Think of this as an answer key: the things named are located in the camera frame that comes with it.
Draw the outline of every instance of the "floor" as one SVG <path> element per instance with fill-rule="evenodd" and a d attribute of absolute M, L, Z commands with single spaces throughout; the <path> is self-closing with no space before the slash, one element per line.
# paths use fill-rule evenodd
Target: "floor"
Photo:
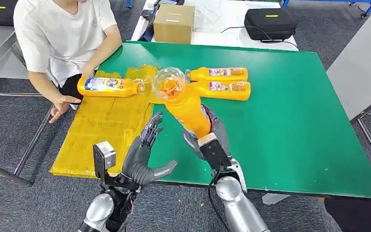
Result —
<path fill-rule="evenodd" d="M 114 0 L 112 9 L 124 39 L 134 31 L 144 0 L 134 0 L 131 11 L 125 0 Z M 289 11 L 299 21 L 295 36 L 300 50 L 315 51 L 327 69 L 365 20 L 357 4 L 297 2 Z M 0 79 L 1 92 L 35 92 L 28 80 Z M 0 97 L 0 165 L 13 171 L 37 130 L 49 102 L 43 99 Z M 98 181 L 52 176 L 48 170 L 73 120 L 67 112 L 48 125 L 21 176 L 34 181 L 25 188 L 0 178 L 0 232 L 76 231 L 87 206 L 98 194 Z M 371 116 L 366 117 L 371 130 Z M 355 131 L 371 160 L 371 147 L 360 127 Z M 261 203 L 262 194 L 250 193 L 271 231 L 340 232 L 324 207 L 313 197 L 291 196 L 272 206 Z M 207 199 L 205 189 L 148 185 L 135 201 L 130 232 L 224 232 Z"/>

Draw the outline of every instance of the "green tabletop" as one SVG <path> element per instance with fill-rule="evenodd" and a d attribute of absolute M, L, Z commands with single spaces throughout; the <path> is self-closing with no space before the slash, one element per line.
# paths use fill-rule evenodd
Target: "green tabletop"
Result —
<path fill-rule="evenodd" d="M 119 72 L 142 64 L 246 67 L 248 101 L 202 99 L 229 133 L 231 154 L 249 189 L 371 198 L 371 163 L 316 53 L 170 43 L 126 42 L 100 69 Z M 165 109 L 164 130 L 149 164 L 178 166 L 162 179 L 207 185 L 211 169 L 183 142 L 182 127 Z"/>

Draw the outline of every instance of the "person's leg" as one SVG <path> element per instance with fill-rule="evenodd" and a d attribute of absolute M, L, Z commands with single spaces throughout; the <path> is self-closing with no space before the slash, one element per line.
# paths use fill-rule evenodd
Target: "person's leg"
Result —
<path fill-rule="evenodd" d="M 77 90 L 77 83 L 80 80 L 81 74 L 76 74 L 74 76 L 69 77 L 65 84 L 60 88 L 60 93 L 66 96 L 72 96 L 77 99 L 82 100 L 83 95 L 79 93 Z M 71 103 L 71 105 L 80 105 L 80 103 Z"/>
<path fill-rule="evenodd" d="M 318 198 L 343 232 L 371 231 L 371 201 Z"/>

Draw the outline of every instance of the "orange bottle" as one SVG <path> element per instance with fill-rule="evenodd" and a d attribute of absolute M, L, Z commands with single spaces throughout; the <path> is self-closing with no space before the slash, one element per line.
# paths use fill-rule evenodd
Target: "orange bottle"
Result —
<path fill-rule="evenodd" d="M 198 81 L 191 83 L 200 97 L 246 101 L 251 84 L 246 81 Z"/>
<path fill-rule="evenodd" d="M 205 68 L 186 70 L 190 81 L 247 81 L 246 68 Z"/>
<path fill-rule="evenodd" d="M 94 77 L 80 78 L 77 90 L 83 96 L 127 98 L 144 92 L 142 80 L 121 79 L 118 73 L 97 71 Z"/>
<path fill-rule="evenodd" d="M 201 138 L 210 133 L 210 119 L 201 106 L 201 99 L 195 88 L 186 84 L 184 73 L 179 69 L 160 70 L 152 80 L 152 91 L 192 136 Z"/>

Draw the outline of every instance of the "robotic arm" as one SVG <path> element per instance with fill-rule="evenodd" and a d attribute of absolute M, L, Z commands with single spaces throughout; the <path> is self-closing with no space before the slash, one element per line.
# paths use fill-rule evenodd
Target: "robotic arm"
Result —
<path fill-rule="evenodd" d="M 247 187 L 238 161 L 229 153 L 224 123 L 204 106 L 211 124 L 211 133 L 199 140 L 184 131 L 183 137 L 197 155 L 207 160 L 213 170 L 215 190 L 224 204 L 228 226 L 232 232 L 270 232 L 255 206 L 246 198 Z M 107 170 L 115 166 L 115 151 L 108 142 L 93 145 L 96 176 L 101 180 L 101 193 L 92 201 L 78 232 L 119 232 L 133 211 L 133 201 L 140 185 L 165 177 L 173 171 L 176 161 L 150 169 L 147 164 L 153 143 L 162 130 L 161 112 L 155 114 L 136 137 L 126 155 L 122 172 L 111 177 Z"/>
<path fill-rule="evenodd" d="M 230 230 L 270 232 L 255 206 L 245 196 L 247 187 L 243 171 L 238 161 L 229 154 L 228 134 L 223 121 L 217 118 L 210 108 L 203 106 L 211 121 L 211 133 L 196 140 L 184 131 L 183 138 L 198 157 L 207 160 L 211 166 L 212 183 L 215 184 L 215 191 L 224 204 Z"/>
<path fill-rule="evenodd" d="M 96 177 L 100 178 L 101 193 L 92 201 L 78 232 L 119 232 L 133 212 L 133 201 L 140 185 L 163 178 L 173 171 L 176 161 L 150 169 L 147 164 L 150 150 L 162 127 L 161 112 L 155 114 L 136 137 L 123 162 L 122 172 L 115 177 L 107 170 L 116 165 L 116 153 L 108 142 L 93 145 Z"/>

